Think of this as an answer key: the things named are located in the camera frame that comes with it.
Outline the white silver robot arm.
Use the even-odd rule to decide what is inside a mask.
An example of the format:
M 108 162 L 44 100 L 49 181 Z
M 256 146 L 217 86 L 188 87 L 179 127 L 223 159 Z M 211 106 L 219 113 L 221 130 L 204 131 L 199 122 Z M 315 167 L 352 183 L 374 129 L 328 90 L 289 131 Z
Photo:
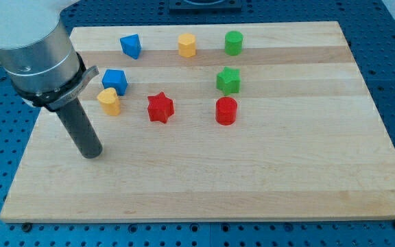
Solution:
M 86 68 L 60 13 L 75 0 L 0 0 L 0 65 L 29 104 L 58 110 L 99 71 Z

